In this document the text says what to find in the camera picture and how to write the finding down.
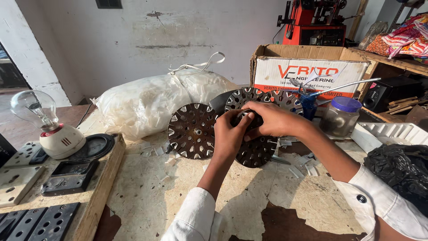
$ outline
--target forearm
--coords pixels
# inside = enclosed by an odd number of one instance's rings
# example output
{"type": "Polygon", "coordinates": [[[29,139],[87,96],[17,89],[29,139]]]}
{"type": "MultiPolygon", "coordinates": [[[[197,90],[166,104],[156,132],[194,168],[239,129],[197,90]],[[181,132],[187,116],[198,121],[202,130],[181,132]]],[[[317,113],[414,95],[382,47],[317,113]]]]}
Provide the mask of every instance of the forearm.
{"type": "Polygon", "coordinates": [[[233,160],[234,157],[225,157],[214,154],[207,170],[198,183],[198,187],[207,190],[213,196],[214,200],[217,200],[221,184],[223,183],[233,160]]]}
{"type": "Polygon", "coordinates": [[[317,127],[304,125],[301,135],[297,138],[302,141],[323,164],[336,181],[348,182],[360,169],[360,164],[334,144],[317,127]]]}

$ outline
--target black button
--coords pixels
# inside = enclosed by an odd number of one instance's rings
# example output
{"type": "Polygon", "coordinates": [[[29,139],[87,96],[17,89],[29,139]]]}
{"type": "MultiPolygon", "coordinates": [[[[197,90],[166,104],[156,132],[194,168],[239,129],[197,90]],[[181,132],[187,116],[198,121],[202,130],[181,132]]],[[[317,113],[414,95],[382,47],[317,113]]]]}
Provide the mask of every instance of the black button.
{"type": "Polygon", "coordinates": [[[363,195],[357,195],[357,200],[358,200],[359,202],[361,202],[361,203],[366,203],[366,202],[367,202],[366,197],[365,197],[365,196],[363,196],[363,195]]]}

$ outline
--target window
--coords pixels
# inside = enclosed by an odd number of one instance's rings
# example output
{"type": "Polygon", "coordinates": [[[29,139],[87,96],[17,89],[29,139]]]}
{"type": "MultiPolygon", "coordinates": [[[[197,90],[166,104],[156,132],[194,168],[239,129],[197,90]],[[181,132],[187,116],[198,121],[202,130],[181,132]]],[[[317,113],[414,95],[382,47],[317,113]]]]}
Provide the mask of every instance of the window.
{"type": "Polygon", "coordinates": [[[95,0],[99,9],[122,9],[120,0],[95,0]]]}

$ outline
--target light bulb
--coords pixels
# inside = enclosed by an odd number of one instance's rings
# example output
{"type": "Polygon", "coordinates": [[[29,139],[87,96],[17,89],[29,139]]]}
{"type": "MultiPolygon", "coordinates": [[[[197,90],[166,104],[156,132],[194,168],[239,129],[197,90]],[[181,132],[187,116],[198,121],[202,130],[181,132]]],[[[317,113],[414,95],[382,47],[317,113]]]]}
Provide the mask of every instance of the light bulb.
{"type": "Polygon", "coordinates": [[[43,132],[59,127],[56,104],[52,97],[38,90],[21,91],[10,101],[10,110],[24,121],[33,123],[43,132]]]}

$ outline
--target red machine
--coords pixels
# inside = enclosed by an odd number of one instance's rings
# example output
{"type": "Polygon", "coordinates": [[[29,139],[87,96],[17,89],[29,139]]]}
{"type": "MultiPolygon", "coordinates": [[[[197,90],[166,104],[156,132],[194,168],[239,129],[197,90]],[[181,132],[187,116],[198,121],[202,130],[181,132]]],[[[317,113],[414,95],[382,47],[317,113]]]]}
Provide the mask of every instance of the red machine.
{"type": "Polygon", "coordinates": [[[277,27],[285,24],[282,44],[344,46],[346,25],[339,15],[346,0],[287,1],[284,19],[278,16],[277,27]]]}

